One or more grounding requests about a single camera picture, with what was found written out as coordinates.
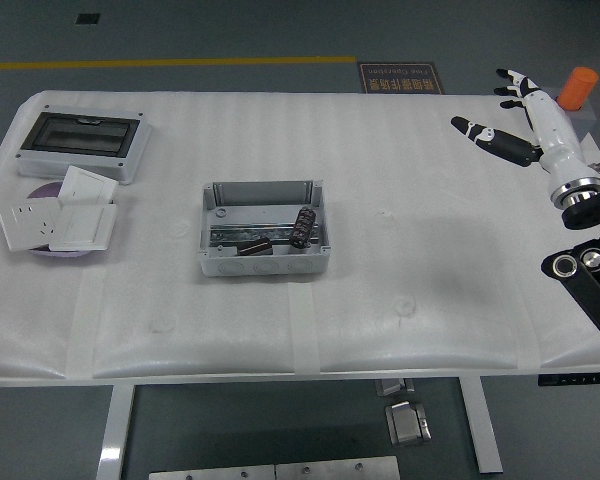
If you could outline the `white and black robot right hand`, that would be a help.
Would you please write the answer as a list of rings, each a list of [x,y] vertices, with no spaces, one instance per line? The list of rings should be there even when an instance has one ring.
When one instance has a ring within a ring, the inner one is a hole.
[[[504,109],[522,108],[533,133],[531,140],[455,116],[451,124],[480,149],[521,167],[537,162],[549,174],[550,200],[565,210],[600,193],[600,173],[586,164],[573,125],[558,103],[528,76],[499,69],[511,81],[494,93],[507,96]]]

